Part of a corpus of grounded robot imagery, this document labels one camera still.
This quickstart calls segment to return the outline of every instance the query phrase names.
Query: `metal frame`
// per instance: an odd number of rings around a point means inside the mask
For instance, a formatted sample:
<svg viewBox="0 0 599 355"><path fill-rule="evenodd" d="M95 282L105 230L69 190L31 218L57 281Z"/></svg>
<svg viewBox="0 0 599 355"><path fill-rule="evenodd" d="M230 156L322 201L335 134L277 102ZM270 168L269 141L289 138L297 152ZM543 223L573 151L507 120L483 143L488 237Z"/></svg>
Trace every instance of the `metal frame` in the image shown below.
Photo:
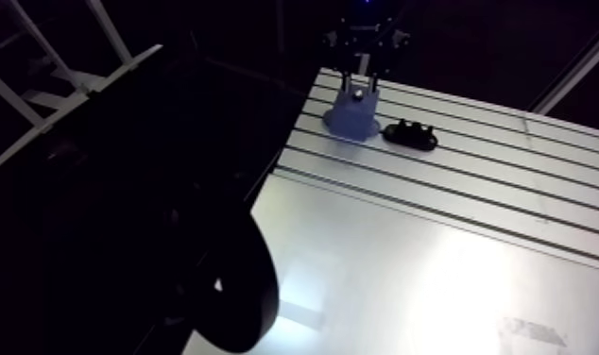
<svg viewBox="0 0 599 355"><path fill-rule="evenodd" d="M42 32L37 28L35 23L28 17L24 8L17 2L17 0L9 0L9 4L13 7L13 10L19 17L22 25L30 33L31 36L37 41L40 47L46 52L46 54L55 62L55 65L63 72L63 75L70 81L71 84L77 90L86 91L83 85L80 82L76 81L70 74L70 69L66 65L66 63L61 59L59 53L53 48L52 45L48 42L46 37L43 36Z"/></svg>
<svg viewBox="0 0 599 355"><path fill-rule="evenodd" d="M108 12L101 3L101 0L86 0L86 4L88 4L88 8L90 8L90 10L93 12L94 17L96 17L96 20L106 33L106 36L114 48L116 55L119 56L119 59L124 64L130 64L132 62L132 55L129 53L128 48L121 39L116 27L114 27L110 16L108 16Z"/></svg>
<svg viewBox="0 0 599 355"><path fill-rule="evenodd" d="M121 36L112 23L108 12L104 9L100 0L86 0L88 7L93 12L101 28L105 32L112 48L116 52L122 65L112 72L109 76L95 76L89 73L81 73L71 70L66 63L61 59L60 55L55 51L53 46L48 42L46 37L37 28L33 21L28 17L26 11L22 8L17 0L9 0L8 4L12 6L13 11L17 15L17 19L22 23L26 31L35 39L44 52L55 62L57 70L51 75L65 80L68 80L76 89L68 97L59 97L52 93L42 93L29 90L20 97L0 78L0 96L4 98L11 106L20 112L24 118L30 122L33 127L27 131L20 139L13 143L4 153L0 155L0 165L6 162L10 157L36 139L40 134L46 133L60 119L68 113L88 101L87 92L101 92L110 86L115 80L120 78L125 73L134 70L143 60L159 51L163 46L155 44L148 48L145 52L133 57L121 39ZM56 111L48 117L41 117L34 109L32 109L26 101L37 104L44 104Z"/></svg>
<svg viewBox="0 0 599 355"><path fill-rule="evenodd" d="M547 93L544 98L535 106L533 112L546 115L550 110L561 101L592 68L599 62L599 41L589 50L589 52L565 75L557 85Z"/></svg>

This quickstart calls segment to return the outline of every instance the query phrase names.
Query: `aluminum table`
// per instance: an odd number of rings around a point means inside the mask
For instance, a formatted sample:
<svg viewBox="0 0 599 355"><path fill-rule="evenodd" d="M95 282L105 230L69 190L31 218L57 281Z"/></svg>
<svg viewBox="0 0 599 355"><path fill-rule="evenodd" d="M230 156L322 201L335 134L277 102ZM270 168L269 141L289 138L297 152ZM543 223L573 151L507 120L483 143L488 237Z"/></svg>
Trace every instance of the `aluminum table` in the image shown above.
<svg viewBox="0 0 599 355"><path fill-rule="evenodd" d="M253 207L281 309L250 353L599 355L599 130L382 81L381 126L438 148L352 142L321 120L339 86L320 71Z"/></svg>

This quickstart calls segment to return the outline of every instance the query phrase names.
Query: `black plastic object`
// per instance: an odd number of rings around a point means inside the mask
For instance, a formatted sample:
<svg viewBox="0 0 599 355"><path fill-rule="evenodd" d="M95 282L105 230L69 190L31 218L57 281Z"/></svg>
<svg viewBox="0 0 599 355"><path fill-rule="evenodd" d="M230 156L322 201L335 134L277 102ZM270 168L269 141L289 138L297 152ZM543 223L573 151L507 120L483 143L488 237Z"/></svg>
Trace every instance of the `black plastic object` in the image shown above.
<svg viewBox="0 0 599 355"><path fill-rule="evenodd" d="M384 138L394 144L400 144L418 150L431 151L436 148L438 140L433 134L434 128L423 128L419 122L409 124L405 120L396 125L388 125L381 133Z"/></svg>

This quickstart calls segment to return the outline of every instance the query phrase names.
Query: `dark background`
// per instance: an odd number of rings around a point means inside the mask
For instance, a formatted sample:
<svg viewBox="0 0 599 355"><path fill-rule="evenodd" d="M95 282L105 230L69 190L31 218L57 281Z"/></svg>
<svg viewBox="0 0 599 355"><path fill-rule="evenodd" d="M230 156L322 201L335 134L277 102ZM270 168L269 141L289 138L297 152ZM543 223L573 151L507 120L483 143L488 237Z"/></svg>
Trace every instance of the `dark background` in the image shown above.
<svg viewBox="0 0 599 355"><path fill-rule="evenodd" d="M320 66L320 36L349 3L103 2L132 55L164 49L0 167L0 354L134 351L169 311L153 254L165 209L192 186L250 206ZM21 3L71 68L118 65L83 2ZM412 34L387 79L522 110L599 31L599 1L377 3L385 17L408 6L398 27ZM0 42L19 30L0 2ZM41 50L17 43L0 50L0 77L18 93L49 85L24 75L24 53ZM599 128L599 65L552 115ZM27 129L0 98L0 153ZM60 145L79 163L46 165ZM182 334L147 347L178 353Z"/></svg>

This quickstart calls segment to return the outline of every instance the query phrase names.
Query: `blue plastic part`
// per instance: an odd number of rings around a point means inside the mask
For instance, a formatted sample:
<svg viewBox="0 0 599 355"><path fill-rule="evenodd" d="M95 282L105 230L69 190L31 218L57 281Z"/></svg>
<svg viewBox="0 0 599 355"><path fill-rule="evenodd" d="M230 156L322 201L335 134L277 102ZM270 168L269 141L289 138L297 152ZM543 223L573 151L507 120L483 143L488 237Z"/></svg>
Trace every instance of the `blue plastic part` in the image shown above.
<svg viewBox="0 0 599 355"><path fill-rule="evenodd" d="M352 98L357 90L364 92L360 101ZM374 119L377 109L379 90L372 92L370 88L351 84L348 93L339 90L333 109L326 112L324 122L334 135L355 141L365 141L379 133L379 123Z"/></svg>

